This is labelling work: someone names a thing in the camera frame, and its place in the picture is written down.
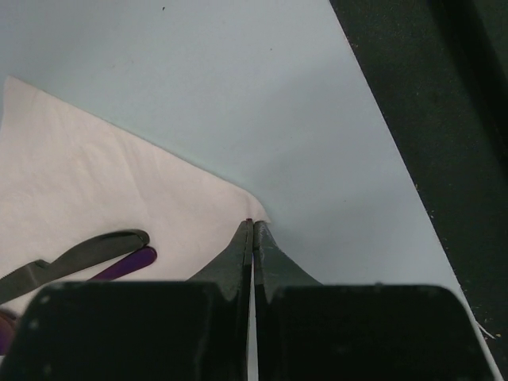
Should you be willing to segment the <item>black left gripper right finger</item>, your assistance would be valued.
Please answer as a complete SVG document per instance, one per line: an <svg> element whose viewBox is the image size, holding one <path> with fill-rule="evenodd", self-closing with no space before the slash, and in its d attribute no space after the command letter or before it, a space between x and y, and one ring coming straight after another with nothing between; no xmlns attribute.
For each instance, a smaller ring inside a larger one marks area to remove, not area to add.
<svg viewBox="0 0 508 381"><path fill-rule="evenodd" d="M425 284L324 285L253 227L262 380L492 380L460 300Z"/></svg>

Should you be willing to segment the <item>black plastic knife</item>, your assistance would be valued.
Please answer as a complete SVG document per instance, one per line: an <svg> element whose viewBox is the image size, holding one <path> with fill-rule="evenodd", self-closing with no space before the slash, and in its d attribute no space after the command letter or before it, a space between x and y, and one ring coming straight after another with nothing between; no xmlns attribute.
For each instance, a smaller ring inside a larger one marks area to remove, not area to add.
<svg viewBox="0 0 508 381"><path fill-rule="evenodd" d="M150 236L144 230L124 229L87 239L52 262L32 261L1 278L1 304L28 294L46 283L135 252L149 243Z"/></svg>

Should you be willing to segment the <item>white paper napkin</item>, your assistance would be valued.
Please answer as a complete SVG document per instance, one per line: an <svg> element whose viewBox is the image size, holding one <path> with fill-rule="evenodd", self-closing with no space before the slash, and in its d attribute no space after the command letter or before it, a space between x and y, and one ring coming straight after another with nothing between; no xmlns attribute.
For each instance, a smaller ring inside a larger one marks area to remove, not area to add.
<svg viewBox="0 0 508 381"><path fill-rule="evenodd" d="M246 190L13 77L3 87L1 273L100 234L142 229L156 262L128 280L188 279L246 219Z"/></svg>

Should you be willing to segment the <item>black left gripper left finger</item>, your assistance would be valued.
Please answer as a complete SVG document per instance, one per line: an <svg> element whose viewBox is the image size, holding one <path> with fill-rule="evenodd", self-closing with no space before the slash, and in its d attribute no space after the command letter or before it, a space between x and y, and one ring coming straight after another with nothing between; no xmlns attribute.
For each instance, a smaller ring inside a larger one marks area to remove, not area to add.
<svg viewBox="0 0 508 381"><path fill-rule="evenodd" d="M66 282L21 317L4 380L245 380L253 222L186 281Z"/></svg>

